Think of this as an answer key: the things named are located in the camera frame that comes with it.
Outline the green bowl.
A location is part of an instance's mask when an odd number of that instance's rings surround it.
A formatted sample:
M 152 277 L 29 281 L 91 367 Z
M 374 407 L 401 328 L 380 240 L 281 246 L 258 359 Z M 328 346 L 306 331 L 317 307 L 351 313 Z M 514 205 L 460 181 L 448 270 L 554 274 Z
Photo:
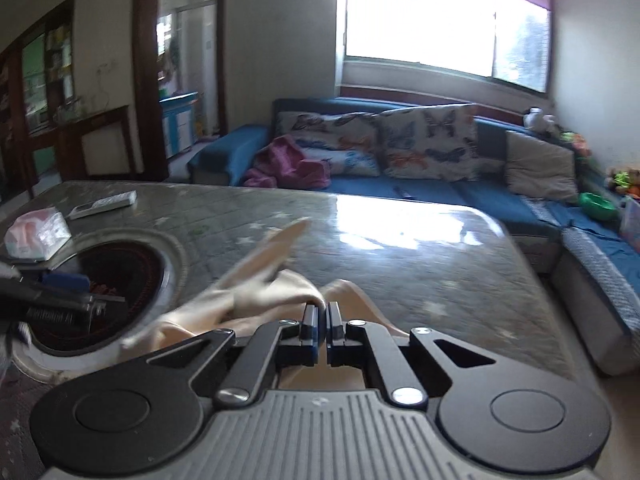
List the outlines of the green bowl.
M 616 206 L 596 193 L 580 193 L 578 204 L 582 212 L 593 220 L 609 222 L 615 220 L 618 215 Z

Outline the clear plastic storage box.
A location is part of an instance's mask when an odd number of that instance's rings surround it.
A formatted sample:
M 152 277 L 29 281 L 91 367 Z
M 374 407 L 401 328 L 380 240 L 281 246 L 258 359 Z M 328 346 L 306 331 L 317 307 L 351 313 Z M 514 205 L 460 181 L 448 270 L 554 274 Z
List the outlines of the clear plastic storage box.
M 628 195 L 624 199 L 620 236 L 640 252 L 640 203 L 637 197 Z

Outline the colourful plush toys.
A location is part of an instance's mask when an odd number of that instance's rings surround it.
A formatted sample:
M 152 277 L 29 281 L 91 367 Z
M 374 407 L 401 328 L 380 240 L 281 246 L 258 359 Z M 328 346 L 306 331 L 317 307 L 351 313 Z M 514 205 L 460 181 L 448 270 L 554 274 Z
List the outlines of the colourful plush toys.
M 605 186 L 620 196 L 640 197 L 640 170 L 637 168 L 610 168 L 606 172 Z

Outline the panda plush toy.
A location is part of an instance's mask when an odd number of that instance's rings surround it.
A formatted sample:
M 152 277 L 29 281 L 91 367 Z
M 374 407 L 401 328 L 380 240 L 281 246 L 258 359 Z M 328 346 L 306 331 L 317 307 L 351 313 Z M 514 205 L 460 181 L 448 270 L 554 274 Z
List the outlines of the panda plush toy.
M 542 108 L 531 107 L 523 117 L 523 124 L 526 129 L 536 133 L 556 133 L 558 125 L 555 117 L 547 114 Z

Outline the pink white tissue pack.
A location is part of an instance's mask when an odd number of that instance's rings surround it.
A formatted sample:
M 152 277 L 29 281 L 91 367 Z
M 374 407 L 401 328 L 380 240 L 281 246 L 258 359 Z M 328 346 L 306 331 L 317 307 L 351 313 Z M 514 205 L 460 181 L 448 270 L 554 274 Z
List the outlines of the pink white tissue pack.
M 47 261 L 71 238 L 64 216 L 50 207 L 19 216 L 6 231 L 4 246 L 11 258 Z

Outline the left butterfly cushion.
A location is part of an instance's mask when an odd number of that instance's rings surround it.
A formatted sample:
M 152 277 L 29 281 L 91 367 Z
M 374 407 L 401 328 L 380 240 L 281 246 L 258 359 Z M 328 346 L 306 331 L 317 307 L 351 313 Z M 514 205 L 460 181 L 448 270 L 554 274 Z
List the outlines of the left butterfly cushion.
M 289 136 L 308 158 L 323 160 L 332 176 L 378 177 L 378 129 L 373 114 L 280 112 L 276 133 Z

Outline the butterfly cushion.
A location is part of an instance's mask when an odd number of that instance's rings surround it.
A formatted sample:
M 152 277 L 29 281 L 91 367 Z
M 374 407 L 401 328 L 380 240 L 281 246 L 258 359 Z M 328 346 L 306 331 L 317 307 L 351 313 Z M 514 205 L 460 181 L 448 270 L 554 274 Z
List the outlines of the butterfly cushion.
M 474 105 L 386 110 L 376 116 L 376 126 L 386 176 L 447 182 L 477 179 Z
M 332 176 L 378 177 L 378 129 L 373 114 L 280 112 L 276 133 L 289 136 L 308 158 L 323 160 Z

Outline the cream sweatshirt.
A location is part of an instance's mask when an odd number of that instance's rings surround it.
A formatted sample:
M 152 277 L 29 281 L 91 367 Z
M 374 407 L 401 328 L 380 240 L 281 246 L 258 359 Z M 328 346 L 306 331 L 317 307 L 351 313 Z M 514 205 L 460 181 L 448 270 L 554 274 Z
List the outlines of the cream sweatshirt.
M 326 306 L 335 301 L 345 320 L 358 318 L 386 327 L 395 337 L 408 334 L 393 326 L 356 284 L 335 280 L 321 288 L 284 265 L 299 237 L 311 225 L 300 218 L 262 241 L 222 278 L 175 310 L 162 314 L 148 327 L 123 339 L 118 362 L 128 361 L 172 344 L 228 328 L 240 337 L 253 335 L 271 321 L 300 320 L 306 304 Z

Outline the grey remote control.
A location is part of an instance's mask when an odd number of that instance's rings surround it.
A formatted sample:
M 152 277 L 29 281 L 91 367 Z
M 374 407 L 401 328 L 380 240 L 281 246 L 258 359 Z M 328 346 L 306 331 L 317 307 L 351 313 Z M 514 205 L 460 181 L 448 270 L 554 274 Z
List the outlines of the grey remote control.
M 70 218 L 70 220 L 77 220 L 95 216 L 96 214 L 104 214 L 104 212 L 132 207 L 135 203 L 137 203 L 137 199 L 138 194 L 136 191 L 130 191 L 100 198 L 99 200 L 95 200 L 92 203 L 86 203 L 76 206 L 70 212 L 68 218 Z

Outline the blue white cabinet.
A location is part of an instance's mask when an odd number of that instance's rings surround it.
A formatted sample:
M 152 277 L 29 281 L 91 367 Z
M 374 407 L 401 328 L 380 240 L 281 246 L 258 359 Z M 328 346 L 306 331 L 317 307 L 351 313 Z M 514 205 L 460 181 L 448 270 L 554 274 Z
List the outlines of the blue white cabinet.
M 160 99 L 167 158 L 188 150 L 195 142 L 194 106 L 198 92 L 186 92 Z

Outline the dark wooden sideboard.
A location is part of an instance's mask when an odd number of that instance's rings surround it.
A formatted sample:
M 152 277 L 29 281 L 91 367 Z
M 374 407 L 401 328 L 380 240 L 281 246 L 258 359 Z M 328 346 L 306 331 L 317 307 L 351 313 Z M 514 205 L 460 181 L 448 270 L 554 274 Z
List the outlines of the dark wooden sideboard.
M 137 174 L 128 107 L 120 106 L 13 139 L 1 124 L 1 194 L 30 192 L 38 182 L 35 152 L 50 148 L 58 175 L 67 180 L 122 180 Z

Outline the magenta cloth on sofa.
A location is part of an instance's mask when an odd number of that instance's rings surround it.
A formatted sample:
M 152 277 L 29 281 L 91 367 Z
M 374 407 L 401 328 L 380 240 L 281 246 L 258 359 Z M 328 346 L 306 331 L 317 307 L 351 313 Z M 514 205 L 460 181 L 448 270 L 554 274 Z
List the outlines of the magenta cloth on sofa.
M 257 152 L 243 180 L 249 188 L 291 190 L 323 190 L 330 183 L 329 164 L 309 158 L 288 134 L 277 136 Z

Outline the right butterfly cushion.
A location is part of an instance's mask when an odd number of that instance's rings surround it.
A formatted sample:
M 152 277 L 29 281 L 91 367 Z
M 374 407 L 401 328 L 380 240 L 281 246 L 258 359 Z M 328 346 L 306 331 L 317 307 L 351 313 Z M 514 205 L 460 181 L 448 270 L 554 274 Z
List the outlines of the right butterfly cushion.
M 447 182 L 477 179 L 474 105 L 386 110 L 376 116 L 376 126 L 386 176 Z

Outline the grey plain cushion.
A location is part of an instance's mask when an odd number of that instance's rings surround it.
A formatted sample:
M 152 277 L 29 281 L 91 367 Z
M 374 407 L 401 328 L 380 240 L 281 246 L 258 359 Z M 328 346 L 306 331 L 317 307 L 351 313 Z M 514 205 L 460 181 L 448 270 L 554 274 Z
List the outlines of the grey plain cushion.
M 506 133 L 504 176 L 514 194 L 564 203 L 578 200 L 574 153 L 524 133 Z

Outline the blue corner sofa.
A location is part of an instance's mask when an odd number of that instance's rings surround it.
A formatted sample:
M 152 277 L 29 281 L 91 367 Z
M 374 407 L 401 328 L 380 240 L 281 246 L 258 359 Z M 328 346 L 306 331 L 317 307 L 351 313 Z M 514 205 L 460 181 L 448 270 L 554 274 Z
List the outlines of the blue corner sofa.
M 255 155 L 283 130 L 283 114 L 309 117 L 397 110 L 394 102 L 358 99 L 277 99 L 270 126 L 245 125 L 203 148 L 188 163 L 197 184 L 237 186 Z M 533 269 L 547 275 L 598 369 L 623 375 L 639 368 L 639 254 L 614 220 L 598 221 L 579 206 L 514 194 L 506 185 L 506 134 L 511 125 L 477 119 L 485 164 L 474 181 L 398 180 L 339 174 L 334 194 L 468 206 L 503 224 Z

